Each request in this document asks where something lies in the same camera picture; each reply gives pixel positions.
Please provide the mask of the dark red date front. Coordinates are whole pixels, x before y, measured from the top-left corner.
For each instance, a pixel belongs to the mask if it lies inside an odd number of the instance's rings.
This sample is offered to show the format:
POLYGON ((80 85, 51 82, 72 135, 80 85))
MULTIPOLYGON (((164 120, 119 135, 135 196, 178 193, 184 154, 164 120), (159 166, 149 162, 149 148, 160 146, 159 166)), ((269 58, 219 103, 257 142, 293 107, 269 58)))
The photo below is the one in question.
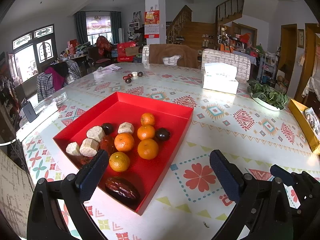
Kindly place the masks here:
POLYGON ((124 204, 136 204, 140 200, 138 190, 126 179, 109 177, 105 181, 106 192, 124 204))

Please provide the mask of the white sugarcane chunk far left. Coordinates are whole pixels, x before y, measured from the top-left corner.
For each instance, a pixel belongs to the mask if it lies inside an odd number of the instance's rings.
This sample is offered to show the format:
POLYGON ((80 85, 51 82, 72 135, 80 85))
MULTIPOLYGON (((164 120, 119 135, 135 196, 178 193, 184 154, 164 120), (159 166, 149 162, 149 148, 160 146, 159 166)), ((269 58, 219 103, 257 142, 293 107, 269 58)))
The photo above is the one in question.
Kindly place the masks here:
POLYGON ((80 146, 78 145, 77 142, 71 142, 66 147, 66 153, 76 157, 81 156, 80 146))

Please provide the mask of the red jujube in tray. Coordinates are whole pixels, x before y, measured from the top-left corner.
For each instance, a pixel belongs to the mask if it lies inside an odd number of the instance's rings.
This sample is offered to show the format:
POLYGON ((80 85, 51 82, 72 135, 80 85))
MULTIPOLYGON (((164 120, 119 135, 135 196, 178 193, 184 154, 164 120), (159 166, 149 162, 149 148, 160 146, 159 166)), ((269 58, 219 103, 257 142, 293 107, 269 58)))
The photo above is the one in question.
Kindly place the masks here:
POLYGON ((110 135, 106 135, 100 142, 100 149, 105 150, 110 157, 115 152, 114 139, 110 135))

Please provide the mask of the white sugarcane chunk upper left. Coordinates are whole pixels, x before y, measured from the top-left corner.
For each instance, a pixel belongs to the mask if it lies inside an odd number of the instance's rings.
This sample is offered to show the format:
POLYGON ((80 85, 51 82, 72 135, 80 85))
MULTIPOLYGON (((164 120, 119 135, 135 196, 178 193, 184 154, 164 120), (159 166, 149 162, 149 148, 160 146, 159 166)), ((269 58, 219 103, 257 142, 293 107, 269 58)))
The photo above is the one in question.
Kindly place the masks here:
POLYGON ((101 126, 94 126, 87 131, 86 136, 89 139, 93 139, 96 142, 100 143, 105 136, 105 132, 101 126))

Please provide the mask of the orange mandarin left middle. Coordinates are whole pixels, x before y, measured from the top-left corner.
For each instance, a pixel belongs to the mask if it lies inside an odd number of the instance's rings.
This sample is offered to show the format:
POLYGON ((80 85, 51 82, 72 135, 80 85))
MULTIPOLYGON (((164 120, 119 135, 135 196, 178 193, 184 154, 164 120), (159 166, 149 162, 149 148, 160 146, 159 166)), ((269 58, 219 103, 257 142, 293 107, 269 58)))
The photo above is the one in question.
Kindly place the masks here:
POLYGON ((119 152, 129 152, 135 145, 135 140, 130 133, 120 133, 114 139, 114 145, 119 152))

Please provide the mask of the dark plum upper left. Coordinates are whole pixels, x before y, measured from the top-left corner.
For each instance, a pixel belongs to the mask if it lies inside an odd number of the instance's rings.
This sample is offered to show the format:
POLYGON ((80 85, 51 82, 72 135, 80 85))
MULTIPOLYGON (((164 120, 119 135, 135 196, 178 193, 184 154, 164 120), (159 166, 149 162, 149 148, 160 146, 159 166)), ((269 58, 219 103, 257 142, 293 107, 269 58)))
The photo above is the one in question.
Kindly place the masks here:
POLYGON ((103 123, 101 125, 101 127, 102 127, 105 135, 109 135, 114 131, 113 125, 111 123, 108 123, 108 122, 107 123, 103 123))

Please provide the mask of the yellow box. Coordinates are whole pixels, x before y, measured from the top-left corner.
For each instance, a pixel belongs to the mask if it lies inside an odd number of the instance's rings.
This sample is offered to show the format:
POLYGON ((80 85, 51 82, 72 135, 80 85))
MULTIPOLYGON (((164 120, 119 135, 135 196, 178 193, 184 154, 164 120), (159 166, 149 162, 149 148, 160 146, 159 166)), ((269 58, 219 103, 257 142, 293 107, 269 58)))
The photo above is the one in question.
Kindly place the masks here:
POLYGON ((288 107, 292 115, 295 117, 295 119, 299 123, 308 141, 311 151, 314 154, 319 155, 319 139, 316 137, 315 133, 313 132, 310 124, 308 123, 304 115, 304 111, 307 109, 307 107, 293 99, 289 101, 288 107))

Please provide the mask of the white sugarcane chunk top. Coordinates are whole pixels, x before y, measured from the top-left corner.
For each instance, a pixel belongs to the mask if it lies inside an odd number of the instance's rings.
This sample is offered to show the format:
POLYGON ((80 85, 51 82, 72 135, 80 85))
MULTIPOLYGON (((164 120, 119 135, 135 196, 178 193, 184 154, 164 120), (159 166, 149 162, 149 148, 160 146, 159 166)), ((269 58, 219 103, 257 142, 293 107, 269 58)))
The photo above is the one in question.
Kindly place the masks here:
POLYGON ((135 128, 134 128, 133 124, 131 124, 129 122, 124 122, 124 123, 120 124, 118 127, 118 134, 120 134, 120 133, 133 134, 134 131, 135 131, 135 128))

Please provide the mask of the orange mandarin right large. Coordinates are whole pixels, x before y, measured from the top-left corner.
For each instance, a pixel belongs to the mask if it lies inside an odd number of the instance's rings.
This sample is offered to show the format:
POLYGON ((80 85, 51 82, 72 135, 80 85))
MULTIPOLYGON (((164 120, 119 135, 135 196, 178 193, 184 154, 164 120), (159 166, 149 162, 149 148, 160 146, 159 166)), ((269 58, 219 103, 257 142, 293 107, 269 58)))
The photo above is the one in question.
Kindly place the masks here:
POLYGON ((157 157, 159 146, 153 139, 144 139, 138 144, 137 152, 141 158, 151 160, 157 157))

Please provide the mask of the red shallow tray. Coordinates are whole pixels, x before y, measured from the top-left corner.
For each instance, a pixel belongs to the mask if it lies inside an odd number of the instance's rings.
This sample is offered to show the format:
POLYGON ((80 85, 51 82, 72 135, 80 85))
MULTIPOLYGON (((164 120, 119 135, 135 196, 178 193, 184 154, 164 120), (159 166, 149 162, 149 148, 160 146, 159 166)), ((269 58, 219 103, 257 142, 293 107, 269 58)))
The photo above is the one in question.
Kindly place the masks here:
POLYGON ((65 152, 69 143, 81 144, 86 138, 87 131, 94 126, 110 123, 114 128, 111 133, 113 138, 118 134, 119 125, 124 122, 129 122, 135 129, 139 129, 142 125, 140 118, 144 113, 151 113, 155 117, 154 129, 166 129, 170 133, 169 139, 160 141, 153 138, 158 145, 158 154, 155 158, 147 160, 138 154, 141 140, 138 133, 134 132, 132 136, 135 144, 127 152, 130 159, 129 168, 124 172, 116 172, 107 167, 98 185, 101 191, 106 192, 105 182, 109 177, 119 176, 129 181, 138 190, 140 199, 136 203, 124 203, 124 206, 138 215, 142 215, 146 210, 176 157, 193 117, 191 107, 115 92, 91 107, 53 137, 60 150, 65 152))

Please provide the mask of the orange mandarin upper middle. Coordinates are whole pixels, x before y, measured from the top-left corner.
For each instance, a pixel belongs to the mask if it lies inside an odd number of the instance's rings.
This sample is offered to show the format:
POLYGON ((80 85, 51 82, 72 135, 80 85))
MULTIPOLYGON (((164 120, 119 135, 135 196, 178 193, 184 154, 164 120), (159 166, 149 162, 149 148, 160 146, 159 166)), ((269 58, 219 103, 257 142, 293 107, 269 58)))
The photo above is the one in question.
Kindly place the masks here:
POLYGON ((155 136, 155 129, 151 125, 142 125, 139 129, 137 129, 137 137, 140 140, 144 139, 152 139, 155 136))

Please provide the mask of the orange mandarin top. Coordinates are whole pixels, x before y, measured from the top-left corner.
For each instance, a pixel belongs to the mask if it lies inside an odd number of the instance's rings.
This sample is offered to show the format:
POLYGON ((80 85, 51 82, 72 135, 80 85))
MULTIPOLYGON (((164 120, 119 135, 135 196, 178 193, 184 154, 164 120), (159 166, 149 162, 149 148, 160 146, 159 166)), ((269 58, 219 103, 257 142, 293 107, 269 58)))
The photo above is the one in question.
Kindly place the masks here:
POLYGON ((151 125, 155 124, 155 117, 151 113, 143 113, 140 117, 141 124, 144 125, 151 125))

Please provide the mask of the dark fruit on table front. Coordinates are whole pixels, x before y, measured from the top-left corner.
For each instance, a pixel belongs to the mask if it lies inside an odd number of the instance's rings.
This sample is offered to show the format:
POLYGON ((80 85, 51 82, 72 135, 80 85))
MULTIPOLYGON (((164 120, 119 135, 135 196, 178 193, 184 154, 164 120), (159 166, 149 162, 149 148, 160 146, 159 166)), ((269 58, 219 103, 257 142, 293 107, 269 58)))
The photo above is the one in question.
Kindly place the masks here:
POLYGON ((131 82, 132 82, 132 80, 131 80, 131 78, 130 78, 130 77, 128 77, 127 79, 125 79, 125 82, 126 82, 126 83, 131 83, 131 82))

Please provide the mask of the red gift box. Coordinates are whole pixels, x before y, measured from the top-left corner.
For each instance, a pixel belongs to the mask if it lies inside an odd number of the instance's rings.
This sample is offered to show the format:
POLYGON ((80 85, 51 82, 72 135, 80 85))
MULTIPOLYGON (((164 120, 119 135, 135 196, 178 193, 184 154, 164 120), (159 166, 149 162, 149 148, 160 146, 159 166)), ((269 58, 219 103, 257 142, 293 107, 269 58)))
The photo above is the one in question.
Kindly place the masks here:
POLYGON ((135 41, 117 44, 118 62, 133 62, 135 56, 138 54, 139 47, 136 46, 135 41))

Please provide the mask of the brown wooden chair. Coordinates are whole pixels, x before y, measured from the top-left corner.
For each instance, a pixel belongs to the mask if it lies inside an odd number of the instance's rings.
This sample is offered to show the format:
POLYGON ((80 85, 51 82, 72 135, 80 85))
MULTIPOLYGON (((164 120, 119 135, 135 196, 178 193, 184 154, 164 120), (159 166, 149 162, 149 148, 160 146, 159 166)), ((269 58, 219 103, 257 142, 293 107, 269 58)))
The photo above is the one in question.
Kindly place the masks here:
POLYGON ((199 69, 199 52, 186 45, 151 44, 143 47, 142 63, 199 69))

